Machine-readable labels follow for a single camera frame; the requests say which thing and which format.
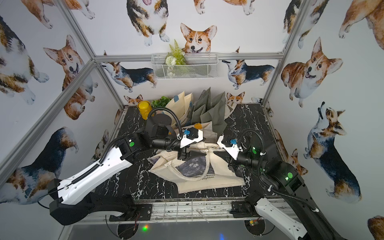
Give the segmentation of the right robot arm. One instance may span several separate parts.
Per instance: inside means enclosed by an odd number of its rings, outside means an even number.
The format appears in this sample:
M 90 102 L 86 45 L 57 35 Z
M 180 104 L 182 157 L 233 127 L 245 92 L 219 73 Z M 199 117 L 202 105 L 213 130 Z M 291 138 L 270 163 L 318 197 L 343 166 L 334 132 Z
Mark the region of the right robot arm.
M 276 158 L 266 160 L 266 145 L 259 131 L 246 129 L 236 138 L 223 137 L 219 142 L 230 156 L 229 164 L 247 168 L 262 188 L 246 197 L 249 213 L 267 219 L 291 240 L 343 239 L 313 201 L 296 169 Z M 277 209 L 267 194 L 282 197 L 297 219 Z

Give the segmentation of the fern and white flower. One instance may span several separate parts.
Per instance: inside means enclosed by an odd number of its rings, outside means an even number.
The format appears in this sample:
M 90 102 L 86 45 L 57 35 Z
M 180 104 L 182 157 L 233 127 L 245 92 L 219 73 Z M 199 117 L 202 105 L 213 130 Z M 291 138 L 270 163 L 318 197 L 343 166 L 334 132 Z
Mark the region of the fern and white flower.
M 165 59 L 165 65 L 169 78 L 181 77 L 187 73 L 185 52 L 176 40 L 173 45 L 170 44 L 170 52 Z

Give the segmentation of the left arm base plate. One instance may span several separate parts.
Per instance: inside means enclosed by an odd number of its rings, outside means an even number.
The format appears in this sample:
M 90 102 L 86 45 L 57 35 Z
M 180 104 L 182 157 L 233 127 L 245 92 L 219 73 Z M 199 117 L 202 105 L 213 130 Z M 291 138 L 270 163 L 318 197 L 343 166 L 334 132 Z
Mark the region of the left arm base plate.
M 110 216 L 110 222 L 149 221 L 153 210 L 152 204 L 139 204 L 130 206 L 129 210 L 120 217 Z

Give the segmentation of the yellow cylindrical canister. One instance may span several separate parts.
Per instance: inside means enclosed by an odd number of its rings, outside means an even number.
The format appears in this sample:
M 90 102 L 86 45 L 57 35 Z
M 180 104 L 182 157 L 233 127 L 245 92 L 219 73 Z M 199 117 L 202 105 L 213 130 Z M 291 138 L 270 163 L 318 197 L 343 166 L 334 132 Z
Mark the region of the yellow cylindrical canister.
M 152 111 L 152 105 L 149 101 L 141 101 L 138 103 L 138 109 L 142 118 L 147 120 L 149 113 Z

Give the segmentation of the small potted green plant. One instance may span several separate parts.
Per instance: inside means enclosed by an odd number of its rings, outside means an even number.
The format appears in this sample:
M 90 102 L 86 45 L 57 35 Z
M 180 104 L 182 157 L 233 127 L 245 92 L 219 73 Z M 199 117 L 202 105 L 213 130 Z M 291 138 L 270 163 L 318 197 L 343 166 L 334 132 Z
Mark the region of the small potted green plant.
M 162 96 L 160 99 L 152 101 L 153 108 L 165 107 L 171 101 L 170 98 Z

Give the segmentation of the cream canvas bag with photo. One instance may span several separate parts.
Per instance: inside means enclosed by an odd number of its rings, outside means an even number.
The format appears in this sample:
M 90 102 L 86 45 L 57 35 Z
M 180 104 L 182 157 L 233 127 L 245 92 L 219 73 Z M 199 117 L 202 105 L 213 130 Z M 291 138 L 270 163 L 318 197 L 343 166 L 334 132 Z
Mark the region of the cream canvas bag with photo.
M 199 142 L 190 145 L 188 160 L 179 160 L 178 152 L 158 151 L 148 162 L 150 173 L 175 183 L 178 193 L 239 187 L 245 185 L 242 174 L 236 175 L 229 164 L 215 152 L 225 152 L 217 144 Z

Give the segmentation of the cream bag with blue print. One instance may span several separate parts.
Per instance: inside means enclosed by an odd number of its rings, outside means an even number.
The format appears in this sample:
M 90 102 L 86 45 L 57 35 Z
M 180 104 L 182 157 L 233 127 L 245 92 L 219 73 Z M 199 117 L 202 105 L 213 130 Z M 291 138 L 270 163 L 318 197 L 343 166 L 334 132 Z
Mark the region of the cream bag with blue print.
M 166 105 L 167 109 L 170 109 L 175 113 L 181 122 L 181 126 L 183 127 L 189 121 L 189 114 L 191 113 L 193 106 L 193 94 L 185 95 L 185 92 L 174 96 L 172 100 Z

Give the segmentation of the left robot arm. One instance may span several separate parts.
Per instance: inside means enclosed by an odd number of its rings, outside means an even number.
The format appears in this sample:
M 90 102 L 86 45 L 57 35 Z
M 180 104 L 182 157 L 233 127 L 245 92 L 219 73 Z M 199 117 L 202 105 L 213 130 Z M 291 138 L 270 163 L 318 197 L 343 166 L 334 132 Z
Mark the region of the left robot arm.
M 113 221 L 145 219 L 141 209 L 130 195 L 108 197 L 93 192 L 97 186 L 113 175 L 133 166 L 139 155 L 149 150 L 176 148 L 179 159 L 189 156 L 187 147 L 203 140 L 203 131 L 187 130 L 183 136 L 150 138 L 146 132 L 117 137 L 106 147 L 102 157 L 84 170 L 65 180 L 54 179 L 48 184 L 48 194 L 53 198 L 50 215 L 63 226 L 75 224 L 90 214 L 102 213 Z

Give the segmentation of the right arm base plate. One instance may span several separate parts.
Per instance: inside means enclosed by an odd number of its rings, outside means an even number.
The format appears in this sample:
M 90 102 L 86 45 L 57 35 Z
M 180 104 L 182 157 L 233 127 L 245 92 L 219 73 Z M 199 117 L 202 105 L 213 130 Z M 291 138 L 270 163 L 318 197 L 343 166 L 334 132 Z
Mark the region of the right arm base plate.
M 259 216 L 255 206 L 248 202 L 232 202 L 231 206 L 230 214 L 234 218 L 253 218 Z

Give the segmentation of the grey-green canvas bag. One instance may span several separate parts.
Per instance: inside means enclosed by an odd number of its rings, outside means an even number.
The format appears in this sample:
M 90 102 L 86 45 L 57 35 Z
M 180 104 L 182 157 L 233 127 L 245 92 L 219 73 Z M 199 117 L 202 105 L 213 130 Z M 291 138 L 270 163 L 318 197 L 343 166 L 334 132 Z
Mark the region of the grey-green canvas bag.
M 226 97 L 226 92 L 212 97 L 211 88 L 203 90 L 198 100 L 192 104 L 185 125 L 212 123 L 213 132 L 218 136 L 222 135 L 228 125 L 226 119 L 237 106 L 228 104 Z

